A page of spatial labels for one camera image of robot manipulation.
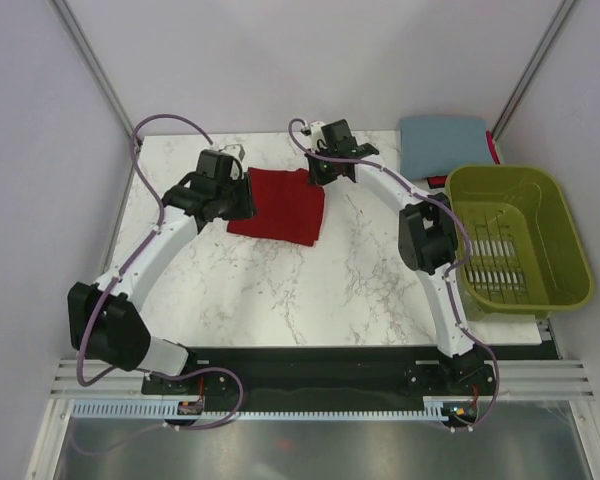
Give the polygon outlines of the red t-shirt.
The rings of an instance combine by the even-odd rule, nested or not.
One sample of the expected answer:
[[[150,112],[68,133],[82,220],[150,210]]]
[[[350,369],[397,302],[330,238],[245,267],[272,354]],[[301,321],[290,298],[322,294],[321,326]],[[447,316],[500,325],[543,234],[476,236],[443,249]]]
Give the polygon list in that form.
[[[250,168],[248,173],[257,214],[229,221],[227,232],[313,246],[320,236],[325,192],[309,183],[309,172]]]

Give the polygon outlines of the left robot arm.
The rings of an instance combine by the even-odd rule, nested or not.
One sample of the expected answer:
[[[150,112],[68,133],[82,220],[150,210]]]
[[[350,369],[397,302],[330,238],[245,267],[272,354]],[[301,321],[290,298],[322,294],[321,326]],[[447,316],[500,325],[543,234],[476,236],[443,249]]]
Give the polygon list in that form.
[[[195,170],[159,197],[155,225],[127,259],[69,290],[70,338],[80,362],[155,373],[178,393],[196,388],[200,371],[188,362],[188,349],[153,336],[140,311],[166,267],[207,224],[255,216],[243,158],[240,144],[201,151]]]

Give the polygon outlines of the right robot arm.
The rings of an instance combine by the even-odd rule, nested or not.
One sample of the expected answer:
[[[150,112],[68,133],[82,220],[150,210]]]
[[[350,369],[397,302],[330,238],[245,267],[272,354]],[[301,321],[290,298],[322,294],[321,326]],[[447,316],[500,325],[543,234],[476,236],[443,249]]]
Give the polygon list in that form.
[[[443,355],[438,381],[447,392],[463,392],[480,368],[476,341],[466,332],[456,269],[459,219],[449,199],[430,194],[383,164],[379,150],[360,144],[346,120],[302,122],[310,139],[305,151],[310,181],[325,186],[340,177],[368,189],[398,217],[398,252],[424,288],[434,321],[436,345]]]

